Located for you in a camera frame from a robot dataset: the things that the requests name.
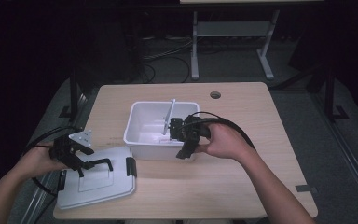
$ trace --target dark background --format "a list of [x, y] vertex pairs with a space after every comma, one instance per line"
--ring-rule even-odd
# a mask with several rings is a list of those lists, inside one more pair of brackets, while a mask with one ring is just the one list
[[[89, 7], [110, 8], [122, 1], [84, 3], [0, 2], [0, 177], [19, 159], [53, 94], [71, 74], [83, 92], [130, 83], [142, 68], [139, 36], [191, 35], [189, 11], [112, 13]], [[301, 34], [291, 65], [301, 71], [323, 63], [358, 104], [358, 1], [283, 10], [274, 39]]]

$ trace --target white bin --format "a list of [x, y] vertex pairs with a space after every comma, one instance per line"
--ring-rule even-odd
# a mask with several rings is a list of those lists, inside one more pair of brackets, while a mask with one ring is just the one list
[[[182, 161], [176, 154], [183, 142], [172, 141], [170, 130], [162, 134], [165, 117], [172, 102], [136, 102], [131, 107], [130, 117], [124, 132], [124, 142], [135, 159]], [[171, 118], [185, 118], [200, 107], [193, 102], [175, 102]]]

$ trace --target forearm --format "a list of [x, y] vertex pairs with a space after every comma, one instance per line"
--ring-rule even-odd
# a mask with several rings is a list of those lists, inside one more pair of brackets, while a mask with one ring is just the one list
[[0, 223], [7, 223], [11, 207], [23, 180], [9, 172], [0, 180]]
[[241, 154], [237, 161], [252, 180], [271, 223], [314, 223], [298, 199], [255, 151]]

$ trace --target gray floor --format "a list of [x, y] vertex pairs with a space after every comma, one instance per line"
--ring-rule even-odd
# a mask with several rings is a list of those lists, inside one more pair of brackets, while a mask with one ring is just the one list
[[[297, 70], [287, 65], [296, 43], [273, 41], [269, 48], [268, 60], [276, 78], [273, 81], [267, 81], [255, 54], [261, 41], [219, 40], [212, 48], [220, 50], [219, 52], [209, 54], [208, 51], [212, 49], [205, 49], [205, 53], [199, 55], [200, 80], [197, 82], [261, 81], [273, 86], [297, 74]], [[149, 40], [145, 44], [145, 52], [153, 55], [177, 46], [180, 46], [177, 42]], [[190, 61], [189, 52], [172, 56], [179, 57], [188, 63]], [[174, 58], [165, 58], [147, 64], [156, 71], [152, 83], [178, 83], [183, 81], [187, 75], [186, 65]], [[147, 78], [153, 76], [150, 67], [146, 67], [145, 72]], [[134, 81], [134, 83], [142, 82], [141, 78]], [[323, 93], [308, 94], [305, 91], [307, 82], [308, 79], [304, 78], [284, 91], [271, 91], [271, 95], [304, 176], [308, 184], [316, 189], [313, 197], [319, 209], [319, 215], [315, 220], [318, 223], [358, 223], [358, 184], [344, 160], [329, 125], [324, 121], [324, 115], [320, 113], [319, 107], [315, 104], [315, 97], [323, 99]], [[82, 107], [76, 120], [78, 126], [86, 124], [97, 93], [98, 89], [87, 96], [87, 103]], [[336, 83], [335, 100], [336, 104], [342, 105], [350, 116], [350, 119], [338, 120], [337, 126], [358, 159], [358, 107], [353, 102], [348, 90], [339, 82]], [[46, 115], [34, 135], [37, 136], [57, 126], [65, 125], [68, 119], [58, 118], [65, 105], [69, 105], [67, 81], [62, 84], [52, 99]], [[28, 205], [32, 202], [34, 191], [33, 183], [27, 182], [24, 185], [13, 208], [9, 223], [22, 221]], [[39, 223], [115, 223], [114, 220], [57, 220], [52, 215], [52, 209], [53, 205], [43, 214]]]

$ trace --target person's left hand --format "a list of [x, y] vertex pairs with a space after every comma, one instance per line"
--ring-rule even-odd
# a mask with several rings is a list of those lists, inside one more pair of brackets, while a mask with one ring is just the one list
[[10, 172], [17, 175], [18, 179], [26, 180], [51, 171], [66, 169], [67, 167], [63, 163], [50, 158], [48, 150], [51, 146], [52, 143], [40, 143], [37, 147], [33, 147]]

